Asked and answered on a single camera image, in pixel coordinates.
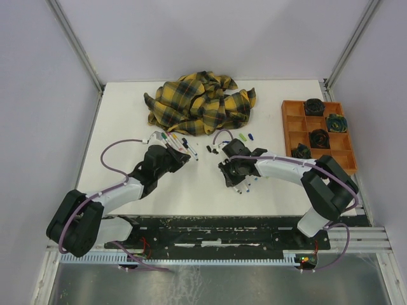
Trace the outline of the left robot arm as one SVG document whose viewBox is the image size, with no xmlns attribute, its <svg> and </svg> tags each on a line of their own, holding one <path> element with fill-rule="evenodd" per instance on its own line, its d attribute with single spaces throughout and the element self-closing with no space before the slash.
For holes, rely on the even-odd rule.
<svg viewBox="0 0 407 305">
<path fill-rule="evenodd" d="M 124 179 L 90 194 L 77 189 L 69 191 L 46 229 L 47 237 L 58 245 L 61 254 L 75 257 L 84 256 L 95 245 L 114 241 L 128 248 L 137 246 L 141 240 L 138 229 L 122 217 L 108 219 L 106 216 L 148 196 L 163 175 L 178 171 L 190 158 L 169 145 L 152 145 L 129 174 L 108 166 L 102 159 L 102 165 L 122 174 Z"/>
</svg>

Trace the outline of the yellow cap marker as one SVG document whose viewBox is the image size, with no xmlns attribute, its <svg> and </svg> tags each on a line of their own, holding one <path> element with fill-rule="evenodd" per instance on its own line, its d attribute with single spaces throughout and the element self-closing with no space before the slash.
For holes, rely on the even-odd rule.
<svg viewBox="0 0 407 305">
<path fill-rule="evenodd" d="M 174 133 L 171 133 L 171 136 L 175 140 L 175 142 L 177 142 L 177 145 L 179 145 L 179 147 L 184 151 L 184 153 L 190 155 L 188 148 L 185 148 L 184 144 L 179 140 L 179 138 Z"/>
</svg>

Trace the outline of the green pen cap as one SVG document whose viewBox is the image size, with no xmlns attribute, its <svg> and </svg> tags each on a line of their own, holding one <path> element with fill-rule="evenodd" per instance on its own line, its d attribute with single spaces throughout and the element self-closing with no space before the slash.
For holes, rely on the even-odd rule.
<svg viewBox="0 0 407 305">
<path fill-rule="evenodd" d="M 242 133 L 239 134 L 239 137 L 240 137 L 244 142 L 247 141 L 246 137 L 245 137 Z"/>
</svg>

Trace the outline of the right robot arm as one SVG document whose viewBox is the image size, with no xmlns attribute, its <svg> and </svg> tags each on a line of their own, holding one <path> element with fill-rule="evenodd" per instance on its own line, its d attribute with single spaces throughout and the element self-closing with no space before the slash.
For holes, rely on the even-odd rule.
<svg viewBox="0 0 407 305">
<path fill-rule="evenodd" d="M 249 191 L 248 177 L 274 178 L 304 188 L 311 207 L 291 234 L 298 248 L 309 247 L 320 230 L 359 204 L 358 187 L 332 156 L 299 159 L 279 156 L 263 148 L 251 151 L 239 139 L 215 148 L 226 157 L 218 164 L 226 187 L 239 194 Z"/>
</svg>

